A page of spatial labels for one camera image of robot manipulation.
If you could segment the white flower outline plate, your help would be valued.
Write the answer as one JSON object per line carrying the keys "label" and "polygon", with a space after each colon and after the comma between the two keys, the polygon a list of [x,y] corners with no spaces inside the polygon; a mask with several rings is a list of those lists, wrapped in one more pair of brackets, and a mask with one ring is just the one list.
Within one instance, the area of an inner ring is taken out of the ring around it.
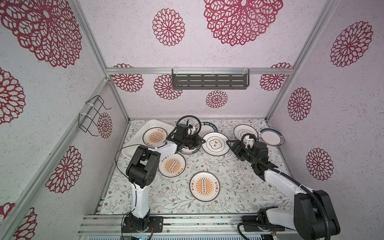
{"label": "white flower outline plate", "polygon": [[208,133],[204,135],[203,140],[205,143],[202,144],[202,148],[211,156],[220,157],[230,150],[230,146],[227,145],[229,139],[222,133]]}

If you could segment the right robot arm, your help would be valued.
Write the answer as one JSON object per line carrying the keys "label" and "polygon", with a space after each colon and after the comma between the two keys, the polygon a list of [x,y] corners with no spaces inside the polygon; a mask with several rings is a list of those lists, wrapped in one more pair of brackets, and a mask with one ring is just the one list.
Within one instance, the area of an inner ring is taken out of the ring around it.
{"label": "right robot arm", "polygon": [[304,240],[329,240],[341,232],[330,196],[323,190],[308,188],[279,171],[269,161],[265,143],[254,142],[252,146],[246,146],[242,140],[228,140],[226,144],[239,160],[251,163],[260,179],[278,188],[294,202],[292,211],[278,207],[262,208],[256,219],[243,218],[237,225],[238,230],[248,227],[272,232],[288,229],[296,231]]}

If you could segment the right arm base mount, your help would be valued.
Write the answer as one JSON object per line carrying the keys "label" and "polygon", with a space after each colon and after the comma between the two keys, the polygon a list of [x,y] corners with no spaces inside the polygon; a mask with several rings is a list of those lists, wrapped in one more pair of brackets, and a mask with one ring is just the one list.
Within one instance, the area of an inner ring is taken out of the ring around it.
{"label": "right arm base mount", "polygon": [[256,215],[252,216],[242,216],[243,223],[246,223],[243,225],[246,232],[251,231],[272,231],[275,232],[279,228],[277,228],[277,225],[272,224],[267,217],[267,210],[274,209],[277,207],[266,207],[260,209]]}

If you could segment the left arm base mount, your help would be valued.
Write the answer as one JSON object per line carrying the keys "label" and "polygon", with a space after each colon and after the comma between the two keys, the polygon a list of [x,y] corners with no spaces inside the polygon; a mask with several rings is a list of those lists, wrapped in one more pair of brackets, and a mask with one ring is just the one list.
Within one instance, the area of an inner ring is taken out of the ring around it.
{"label": "left arm base mount", "polygon": [[122,233],[161,233],[163,231],[164,217],[147,216],[143,219],[133,215],[125,217],[122,225]]}

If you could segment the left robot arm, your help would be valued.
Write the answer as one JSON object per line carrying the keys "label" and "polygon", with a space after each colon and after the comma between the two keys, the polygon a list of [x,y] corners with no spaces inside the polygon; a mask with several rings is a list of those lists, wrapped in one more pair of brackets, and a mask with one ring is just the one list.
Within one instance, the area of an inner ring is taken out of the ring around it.
{"label": "left robot arm", "polygon": [[162,127],[153,127],[143,134],[142,145],[134,145],[137,148],[126,169],[126,176],[133,190],[131,218],[144,220],[149,216],[149,188],[155,179],[160,161],[183,148],[193,150],[201,146],[205,142],[199,136],[201,128],[201,122],[197,128],[189,123],[177,123],[171,132]]}

